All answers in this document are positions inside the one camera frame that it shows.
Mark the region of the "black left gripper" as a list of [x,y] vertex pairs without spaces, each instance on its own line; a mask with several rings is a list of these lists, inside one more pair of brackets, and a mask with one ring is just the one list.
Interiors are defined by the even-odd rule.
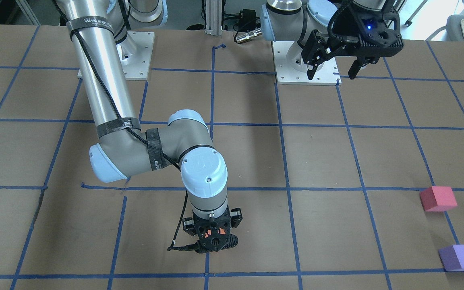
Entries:
[[369,64],[377,64],[379,57],[396,55],[404,48],[404,41],[400,28],[391,28],[387,22],[399,20],[394,7],[381,10],[340,7],[328,22],[328,41],[318,30],[313,30],[302,49],[302,62],[311,66],[307,70],[308,79],[313,79],[318,66],[333,55],[357,57],[348,70],[351,80]]

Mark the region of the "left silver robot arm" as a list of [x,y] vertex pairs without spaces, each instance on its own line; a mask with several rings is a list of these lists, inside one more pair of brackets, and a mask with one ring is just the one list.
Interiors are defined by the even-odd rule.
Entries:
[[394,0],[269,0],[261,30],[272,42],[280,84],[340,85],[337,57],[353,57],[348,77],[404,48]]

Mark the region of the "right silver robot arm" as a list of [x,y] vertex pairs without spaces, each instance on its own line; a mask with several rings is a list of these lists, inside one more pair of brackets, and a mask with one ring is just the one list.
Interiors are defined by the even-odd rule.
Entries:
[[241,209],[230,209],[227,166],[213,146],[211,132],[194,110],[172,114],[165,127],[141,129],[147,90],[140,101],[128,85],[149,84],[152,32],[136,28],[164,24],[164,0],[54,0],[61,22],[79,58],[95,122],[98,143],[89,159],[99,180],[111,183],[174,165],[186,189],[192,217],[177,224],[198,240],[168,250],[206,253],[238,244],[231,232],[242,221]]

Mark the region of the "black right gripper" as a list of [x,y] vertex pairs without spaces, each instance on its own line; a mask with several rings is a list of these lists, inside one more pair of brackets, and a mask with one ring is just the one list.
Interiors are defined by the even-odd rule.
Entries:
[[184,218],[182,220],[184,231],[189,235],[197,236],[198,241],[183,246],[182,250],[206,253],[234,248],[239,243],[239,239],[231,233],[231,229],[237,228],[242,219],[239,207],[231,211],[226,208],[219,217],[203,219],[194,214],[193,217]]

